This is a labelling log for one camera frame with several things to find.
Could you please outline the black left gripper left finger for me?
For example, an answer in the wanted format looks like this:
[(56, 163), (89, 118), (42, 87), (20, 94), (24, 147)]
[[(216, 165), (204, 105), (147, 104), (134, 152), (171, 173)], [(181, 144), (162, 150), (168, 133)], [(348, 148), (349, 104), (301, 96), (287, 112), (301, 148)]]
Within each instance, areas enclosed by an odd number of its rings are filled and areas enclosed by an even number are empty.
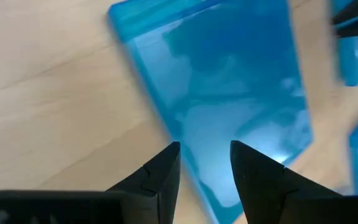
[(180, 183), (180, 143), (172, 142), (108, 189), (120, 200), (123, 224), (172, 224)]

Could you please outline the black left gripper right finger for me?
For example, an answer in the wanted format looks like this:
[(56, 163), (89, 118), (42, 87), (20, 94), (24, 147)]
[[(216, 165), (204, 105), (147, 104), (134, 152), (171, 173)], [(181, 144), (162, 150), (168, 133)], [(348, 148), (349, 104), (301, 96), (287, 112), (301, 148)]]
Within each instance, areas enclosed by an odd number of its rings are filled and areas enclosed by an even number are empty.
[(290, 194), (340, 196), (240, 141), (231, 141), (232, 173), (248, 224), (279, 224)]

